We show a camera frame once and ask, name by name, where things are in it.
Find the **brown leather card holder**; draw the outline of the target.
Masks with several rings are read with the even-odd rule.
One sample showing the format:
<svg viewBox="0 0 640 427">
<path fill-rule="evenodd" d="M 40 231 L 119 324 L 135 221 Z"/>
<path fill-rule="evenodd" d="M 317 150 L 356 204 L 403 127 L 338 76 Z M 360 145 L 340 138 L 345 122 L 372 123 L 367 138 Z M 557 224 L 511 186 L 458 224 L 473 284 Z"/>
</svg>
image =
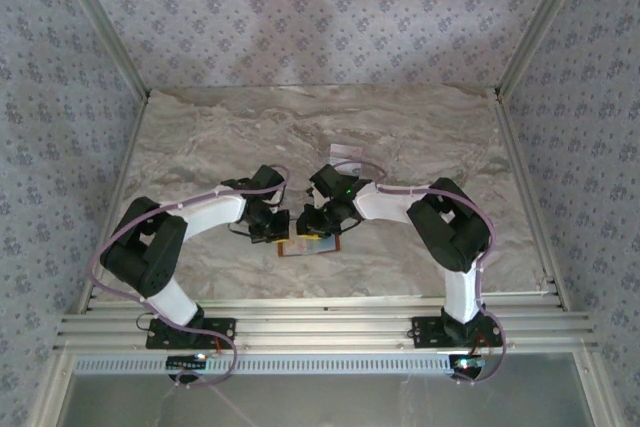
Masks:
<svg viewBox="0 0 640 427">
<path fill-rule="evenodd" d="M 323 255 L 339 252 L 340 250 L 340 237 L 337 235 L 331 235 L 326 238 L 293 236 L 277 244 L 279 257 Z"/>
</svg>

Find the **aluminium frame cross rail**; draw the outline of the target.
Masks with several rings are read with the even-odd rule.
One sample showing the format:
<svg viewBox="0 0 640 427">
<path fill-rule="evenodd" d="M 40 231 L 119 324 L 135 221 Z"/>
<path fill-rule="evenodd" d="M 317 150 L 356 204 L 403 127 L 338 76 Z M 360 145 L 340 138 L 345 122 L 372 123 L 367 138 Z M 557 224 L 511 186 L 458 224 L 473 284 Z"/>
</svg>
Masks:
<svg viewBox="0 0 640 427">
<path fill-rule="evenodd" d="M 572 352 L 597 345 L 589 315 L 569 311 L 555 293 L 497 293 L 485 297 L 515 353 Z M 408 352 L 407 332 L 417 316 L 437 315 L 441 299 L 419 296 L 244 299 L 205 301 L 211 317 L 236 320 L 240 352 Z M 144 348 L 148 321 L 132 302 L 90 302 L 64 316 L 54 340 L 59 351 L 134 353 Z"/>
</svg>

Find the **black controller board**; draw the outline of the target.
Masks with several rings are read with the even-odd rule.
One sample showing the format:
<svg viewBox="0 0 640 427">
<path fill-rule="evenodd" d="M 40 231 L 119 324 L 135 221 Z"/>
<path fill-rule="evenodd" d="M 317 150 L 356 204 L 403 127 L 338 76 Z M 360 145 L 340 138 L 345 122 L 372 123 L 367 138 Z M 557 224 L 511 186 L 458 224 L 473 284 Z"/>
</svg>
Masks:
<svg viewBox="0 0 640 427">
<path fill-rule="evenodd" d="M 449 356 L 449 362 L 456 374 L 464 374 L 470 377 L 477 377 L 486 365 L 484 358 L 475 354 L 452 354 Z"/>
<path fill-rule="evenodd" d="M 167 370 L 203 370 L 207 365 L 207 357 L 204 354 L 172 355 L 165 361 Z"/>
</svg>

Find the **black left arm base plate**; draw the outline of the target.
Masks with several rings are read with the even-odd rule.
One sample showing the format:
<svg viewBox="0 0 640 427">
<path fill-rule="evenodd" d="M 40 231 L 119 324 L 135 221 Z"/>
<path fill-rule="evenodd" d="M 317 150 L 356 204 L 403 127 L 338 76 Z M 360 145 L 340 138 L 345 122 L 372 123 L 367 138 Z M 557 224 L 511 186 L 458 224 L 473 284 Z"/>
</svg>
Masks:
<svg viewBox="0 0 640 427">
<path fill-rule="evenodd" d="M 187 327 L 216 332 L 231 340 L 235 339 L 236 334 L 234 318 L 202 317 L 192 320 Z M 231 349 L 226 340 L 201 333 L 185 332 L 167 325 L 160 319 L 150 322 L 145 347 L 149 350 Z"/>
</svg>

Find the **aluminium frame side rail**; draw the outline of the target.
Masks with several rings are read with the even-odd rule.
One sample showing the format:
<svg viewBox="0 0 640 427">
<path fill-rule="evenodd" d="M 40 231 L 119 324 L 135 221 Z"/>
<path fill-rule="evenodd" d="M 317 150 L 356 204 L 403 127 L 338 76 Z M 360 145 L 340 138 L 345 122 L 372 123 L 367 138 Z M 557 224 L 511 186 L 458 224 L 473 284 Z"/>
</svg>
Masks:
<svg viewBox="0 0 640 427">
<path fill-rule="evenodd" d="M 84 282 L 82 290 L 77 300 L 74 302 L 74 304 L 70 308 L 70 311 L 69 311 L 70 314 L 84 314 L 91 300 L 94 286 L 95 286 L 92 280 L 92 277 L 95 276 L 96 272 L 100 271 L 101 269 L 99 264 L 99 253 L 101 249 L 104 247 L 104 244 L 106 243 L 106 241 L 110 238 L 113 232 L 113 228 L 118 223 L 119 206 L 122 200 L 125 181 L 127 179 L 127 172 L 128 172 L 133 151 L 137 142 L 142 120 L 144 118 L 145 110 L 148 105 L 149 96 L 150 96 L 149 91 L 143 94 L 140 106 L 137 109 L 135 120 L 131 129 L 126 150 L 123 156 L 123 160 L 119 166 L 118 176 L 114 184 L 111 196 L 109 198 L 106 217 L 98 237 L 97 249 L 91 255 L 89 262 L 87 264 L 87 269 L 86 269 L 87 280 Z"/>
<path fill-rule="evenodd" d="M 562 278 L 544 215 L 536 196 L 534 184 L 529 174 L 524 152 L 520 146 L 510 112 L 504 105 L 497 89 L 488 88 L 486 92 L 495 111 L 498 128 L 507 151 L 511 170 L 515 176 L 515 182 L 523 203 L 539 262 L 546 275 L 546 283 L 555 286 L 556 294 L 559 297 L 559 305 L 565 311 L 572 311 L 573 306 L 569 293 Z"/>
</svg>

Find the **grey metal panel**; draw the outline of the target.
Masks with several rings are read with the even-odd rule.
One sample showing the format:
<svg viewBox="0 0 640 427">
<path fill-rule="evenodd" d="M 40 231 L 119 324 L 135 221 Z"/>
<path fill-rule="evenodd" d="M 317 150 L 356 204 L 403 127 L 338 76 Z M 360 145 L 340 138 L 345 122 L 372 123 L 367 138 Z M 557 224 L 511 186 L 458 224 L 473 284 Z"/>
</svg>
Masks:
<svg viewBox="0 0 640 427">
<path fill-rule="evenodd" d="M 515 354 L 484 382 L 447 375 L 77 375 L 61 358 L 28 427 L 627 427 L 598 356 Z"/>
</svg>

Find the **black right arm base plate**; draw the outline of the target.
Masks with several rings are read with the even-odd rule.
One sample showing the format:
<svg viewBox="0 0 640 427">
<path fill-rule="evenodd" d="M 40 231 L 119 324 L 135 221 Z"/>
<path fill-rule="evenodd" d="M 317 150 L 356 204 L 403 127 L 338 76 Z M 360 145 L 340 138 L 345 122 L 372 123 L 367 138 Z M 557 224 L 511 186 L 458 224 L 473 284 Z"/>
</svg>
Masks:
<svg viewBox="0 0 640 427">
<path fill-rule="evenodd" d="M 447 316 L 413 317 L 407 336 L 415 348 L 471 348 L 479 338 L 489 347 L 503 346 L 496 322 L 481 314 L 466 324 Z"/>
</svg>

